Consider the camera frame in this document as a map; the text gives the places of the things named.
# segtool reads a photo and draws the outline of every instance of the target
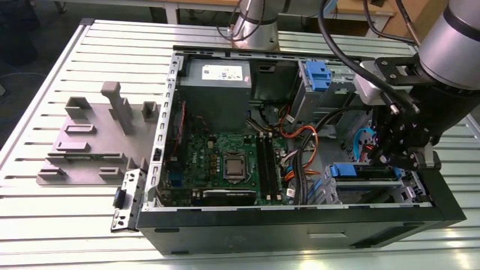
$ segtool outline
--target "ram slot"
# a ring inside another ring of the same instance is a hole
[[[268,174],[265,164],[265,148],[263,145],[263,138],[256,138],[256,162],[257,162],[257,175],[260,179],[260,195],[263,198],[269,194],[268,188]]]
[[[265,161],[267,161],[269,195],[272,197],[272,200],[276,200],[279,195],[279,178],[276,172],[277,168],[275,166],[275,150],[273,150],[271,138],[265,138]]]

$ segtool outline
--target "blue plastic latch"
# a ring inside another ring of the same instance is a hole
[[[324,92],[332,84],[332,73],[324,62],[307,61],[307,75],[315,92]]]
[[[335,164],[331,166],[329,171],[332,172],[332,177],[357,176],[357,172],[352,164]]]
[[[339,176],[339,171],[337,171],[337,167],[336,166],[329,166],[329,172],[332,174],[332,177],[337,177]]]
[[[397,179],[403,177],[403,170],[397,167],[393,167],[395,175],[397,176]]]

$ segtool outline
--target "motherboard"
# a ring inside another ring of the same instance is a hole
[[[191,134],[163,201],[177,207],[288,204],[279,166],[285,150],[271,134]]]

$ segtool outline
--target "green motherboard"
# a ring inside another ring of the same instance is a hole
[[[269,172],[275,171],[275,177],[269,179],[275,178],[279,196],[267,197],[261,192],[265,182],[261,182],[260,171],[265,165],[263,160],[259,162],[256,135],[191,134],[183,154],[183,173],[169,172],[172,206],[191,206],[191,192],[197,189],[249,190],[256,192],[255,205],[285,205],[279,167],[287,150],[285,141],[283,138],[269,141],[273,147]]]

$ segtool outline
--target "metal workbench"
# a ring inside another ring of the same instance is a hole
[[[351,55],[412,54],[409,47],[387,40],[336,40]],[[140,233],[111,234],[115,186],[39,187],[36,174],[64,123],[68,98],[85,96],[91,103],[108,104],[100,87],[103,81],[113,80],[123,83],[121,95],[131,104],[161,104],[175,44],[228,47],[216,30],[203,26],[119,21],[79,26],[0,152],[0,265],[79,269],[92,267],[92,263],[107,269],[480,268],[480,133],[471,117],[445,133],[436,148],[441,172],[468,220],[376,250],[161,256]],[[280,32],[280,48],[329,53],[316,34]]]

